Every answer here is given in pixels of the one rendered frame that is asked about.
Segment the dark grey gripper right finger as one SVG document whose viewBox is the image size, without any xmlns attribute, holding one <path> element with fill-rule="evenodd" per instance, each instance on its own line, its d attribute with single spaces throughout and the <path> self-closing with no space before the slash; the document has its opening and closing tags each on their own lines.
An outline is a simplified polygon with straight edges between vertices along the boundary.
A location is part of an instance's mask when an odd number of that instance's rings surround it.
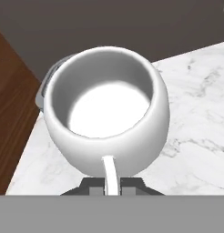
<svg viewBox="0 0 224 233">
<path fill-rule="evenodd" d="M 163 196 L 163 193 L 147 187 L 141 177 L 122 177 L 120 179 L 121 196 Z"/>
</svg>

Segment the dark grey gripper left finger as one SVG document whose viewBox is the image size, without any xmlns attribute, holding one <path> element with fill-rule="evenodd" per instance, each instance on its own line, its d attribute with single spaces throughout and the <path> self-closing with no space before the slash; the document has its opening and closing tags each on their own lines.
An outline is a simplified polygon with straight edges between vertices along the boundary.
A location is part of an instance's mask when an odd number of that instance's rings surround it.
<svg viewBox="0 0 224 233">
<path fill-rule="evenodd" d="M 105 179 L 103 177 L 84 177 L 78 187 L 63 193 L 63 196 L 104 196 Z"/>
</svg>

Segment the white mug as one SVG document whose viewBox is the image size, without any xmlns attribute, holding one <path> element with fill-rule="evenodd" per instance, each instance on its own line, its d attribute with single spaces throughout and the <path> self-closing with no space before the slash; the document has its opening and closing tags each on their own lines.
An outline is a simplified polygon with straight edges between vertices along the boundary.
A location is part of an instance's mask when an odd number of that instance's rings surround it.
<svg viewBox="0 0 224 233">
<path fill-rule="evenodd" d="M 70 108 L 89 88 L 109 81 L 136 86 L 150 99 L 145 115 L 112 137 L 89 138 L 69 129 Z M 95 47 L 67 56 L 51 66 L 36 94 L 50 137 L 68 163 L 91 177 L 103 177 L 103 157 L 114 159 L 117 177 L 147 168 L 164 147 L 169 128 L 168 91 L 147 59 L 126 48 Z"/>
</svg>

